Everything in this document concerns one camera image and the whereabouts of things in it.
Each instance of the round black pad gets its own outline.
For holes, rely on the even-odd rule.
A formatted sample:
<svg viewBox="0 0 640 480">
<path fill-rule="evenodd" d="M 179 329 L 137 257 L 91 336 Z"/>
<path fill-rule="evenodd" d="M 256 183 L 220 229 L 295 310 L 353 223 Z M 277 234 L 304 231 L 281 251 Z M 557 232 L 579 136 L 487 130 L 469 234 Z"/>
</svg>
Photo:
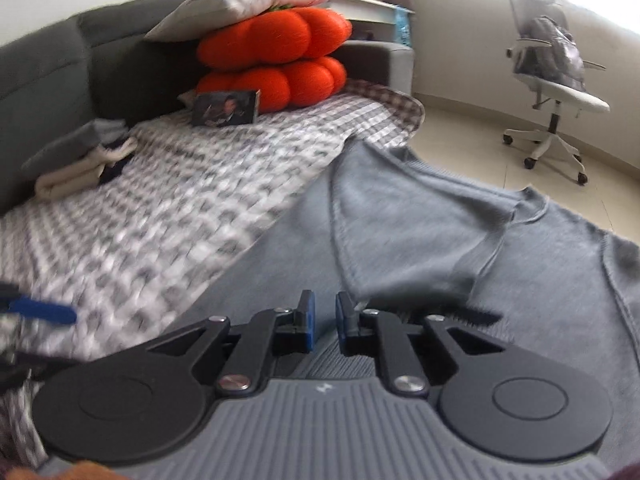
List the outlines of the round black pad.
<svg viewBox="0 0 640 480">
<path fill-rule="evenodd" d="M 463 440 L 517 462 L 593 450 L 609 427 L 609 396 L 592 377 L 521 349 L 464 359 L 438 408 Z"/>
<path fill-rule="evenodd" d="M 540 379 L 510 379 L 494 389 L 494 403 L 507 415 L 522 420 L 545 420 L 566 407 L 567 396 L 557 384 Z"/>
<path fill-rule="evenodd" d="M 178 447 L 198 426 L 206 394 L 180 358 L 115 354 L 53 377 L 33 402 L 50 450 L 108 465 L 140 462 Z"/>
</svg>

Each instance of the tile floor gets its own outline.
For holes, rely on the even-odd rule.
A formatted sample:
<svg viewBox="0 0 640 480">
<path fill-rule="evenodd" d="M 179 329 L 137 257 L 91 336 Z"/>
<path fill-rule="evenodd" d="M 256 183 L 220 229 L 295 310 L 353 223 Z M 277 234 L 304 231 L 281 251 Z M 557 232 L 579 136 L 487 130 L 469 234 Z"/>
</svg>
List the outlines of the tile floor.
<svg viewBox="0 0 640 480">
<path fill-rule="evenodd" d="M 514 140 L 505 146 L 503 130 L 498 123 L 427 108 L 411 146 L 428 163 L 491 186 L 522 189 L 533 184 L 594 224 L 640 244 L 640 181 L 588 156 L 583 157 L 586 186 L 577 184 L 577 174 L 559 158 L 542 158 L 526 170 L 522 161 L 533 145 Z"/>
</svg>

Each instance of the folded clothes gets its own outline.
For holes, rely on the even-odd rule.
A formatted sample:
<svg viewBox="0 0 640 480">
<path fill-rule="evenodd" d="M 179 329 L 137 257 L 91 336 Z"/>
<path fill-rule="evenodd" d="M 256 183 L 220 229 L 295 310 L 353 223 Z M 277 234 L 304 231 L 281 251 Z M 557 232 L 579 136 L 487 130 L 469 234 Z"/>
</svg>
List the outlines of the folded clothes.
<svg viewBox="0 0 640 480">
<path fill-rule="evenodd" d="M 94 119 L 44 146 L 22 165 L 22 176 L 35 180 L 72 164 L 100 144 L 104 146 L 128 136 L 124 120 Z"/>
<path fill-rule="evenodd" d="M 110 182 L 122 172 L 137 147 L 138 141 L 133 137 L 111 149 L 97 146 L 85 158 L 38 178 L 35 184 L 36 197 L 40 200 L 58 200 Z"/>
</svg>

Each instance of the checkered blanket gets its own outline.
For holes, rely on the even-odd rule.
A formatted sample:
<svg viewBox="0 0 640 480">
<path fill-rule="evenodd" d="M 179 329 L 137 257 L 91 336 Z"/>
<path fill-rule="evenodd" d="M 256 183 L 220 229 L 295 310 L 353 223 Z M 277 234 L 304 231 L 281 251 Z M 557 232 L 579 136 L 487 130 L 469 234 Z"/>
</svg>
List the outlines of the checkered blanket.
<svg viewBox="0 0 640 480">
<path fill-rule="evenodd" d="M 72 304 L 78 323 L 0 322 L 5 345 L 92 360 L 144 342 L 184 312 L 359 134 L 406 142 L 422 122 L 413 98 L 364 81 L 257 124 L 189 126 L 180 111 L 138 124 L 139 150 L 118 179 L 0 219 L 0 279 Z M 31 421 L 38 388 L 0 403 L 0 451 L 36 467 L 46 453 Z"/>
</svg>

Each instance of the folded towel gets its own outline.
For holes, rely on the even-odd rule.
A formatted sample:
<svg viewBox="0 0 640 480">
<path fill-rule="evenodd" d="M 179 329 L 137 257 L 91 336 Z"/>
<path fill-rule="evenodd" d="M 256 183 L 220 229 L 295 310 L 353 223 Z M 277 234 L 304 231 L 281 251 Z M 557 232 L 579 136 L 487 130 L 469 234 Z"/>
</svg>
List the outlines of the folded towel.
<svg viewBox="0 0 640 480">
<path fill-rule="evenodd" d="M 129 160 L 138 147 L 138 141 L 129 137 L 117 148 L 107 149 L 97 146 L 85 158 L 69 164 L 60 170 L 44 174 L 35 184 L 36 197 L 40 200 L 58 200 L 72 193 L 97 187 L 112 180 L 122 171 L 122 160 Z M 110 171 L 108 178 L 102 178 L 105 168 L 116 167 Z"/>
</svg>

